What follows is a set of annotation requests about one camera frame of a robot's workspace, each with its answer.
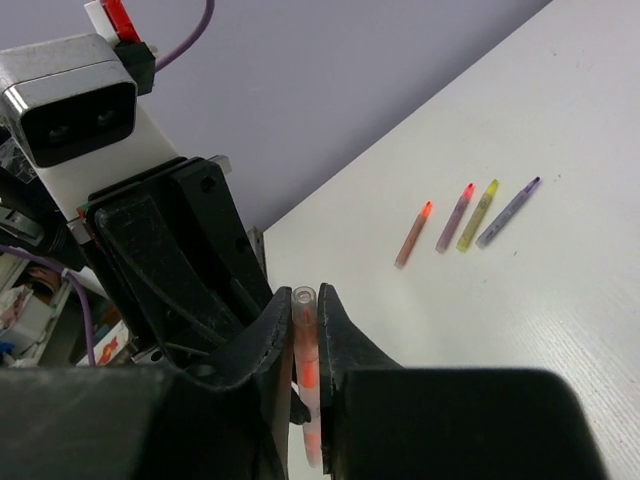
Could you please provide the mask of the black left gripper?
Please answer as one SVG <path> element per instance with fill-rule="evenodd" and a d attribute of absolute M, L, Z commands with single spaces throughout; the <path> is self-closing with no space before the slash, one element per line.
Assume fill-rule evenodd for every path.
<path fill-rule="evenodd" d="M 181 369 L 3 370 L 3 478 L 286 477 L 291 291 L 273 296 L 224 160 L 179 157 L 78 207 L 106 292 Z"/>

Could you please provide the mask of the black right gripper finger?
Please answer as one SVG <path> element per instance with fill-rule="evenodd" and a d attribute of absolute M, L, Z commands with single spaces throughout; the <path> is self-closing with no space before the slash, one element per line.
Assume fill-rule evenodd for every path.
<path fill-rule="evenodd" d="M 334 479 L 604 479 L 577 395 L 535 368 L 408 368 L 318 294 L 323 470 Z"/>

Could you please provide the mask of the light orange marker pen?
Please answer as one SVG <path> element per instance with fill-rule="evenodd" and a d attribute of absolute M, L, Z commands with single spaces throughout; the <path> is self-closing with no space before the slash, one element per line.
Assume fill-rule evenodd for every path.
<path fill-rule="evenodd" d="M 301 286 L 292 292 L 291 302 L 296 382 L 310 415 L 302 426 L 305 452 L 309 465 L 319 468 L 322 453 L 317 295 L 313 288 Z"/>

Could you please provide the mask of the yellow marker pen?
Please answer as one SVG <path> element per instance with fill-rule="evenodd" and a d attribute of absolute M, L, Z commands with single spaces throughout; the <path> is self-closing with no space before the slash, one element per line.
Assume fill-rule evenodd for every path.
<path fill-rule="evenodd" d="M 476 208 L 474 209 L 469 221 L 467 222 L 457 244 L 456 248 L 460 252 L 466 252 L 471 245 L 480 223 L 484 219 L 490 205 L 493 202 L 497 189 L 499 187 L 499 180 L 494 179 L 485 192 L 482 194 Z"/>

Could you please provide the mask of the grey purple marker pen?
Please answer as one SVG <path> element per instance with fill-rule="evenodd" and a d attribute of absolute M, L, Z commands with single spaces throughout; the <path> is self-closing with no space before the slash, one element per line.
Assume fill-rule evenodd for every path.
<path fill-rule="evenodd" d="M 476 240 L 476 246 L 480 249 L 486 248 L 495 237 L 505 228 L 514 215 L 529 200 L 541 181 L 540 177 L 531 180 L 518 194 L 504 207 L 496 218 L 487 226 Z"/>

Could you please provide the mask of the red pink marker pen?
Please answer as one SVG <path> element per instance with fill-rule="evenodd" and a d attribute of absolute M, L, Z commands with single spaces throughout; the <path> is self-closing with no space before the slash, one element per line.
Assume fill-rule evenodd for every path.
<path fill-rule="evenodd" d="M 438 253 L 444 253 L 454 236 L 456 229 L 470 203 L 471 197 L 473 195 L 475 189 L 475 185 L 473 183 L 469 183 L 461 196 L 459 197 L 451 215 L 448 218 L 448 221 L 436 243 L 435 249 Z"/>

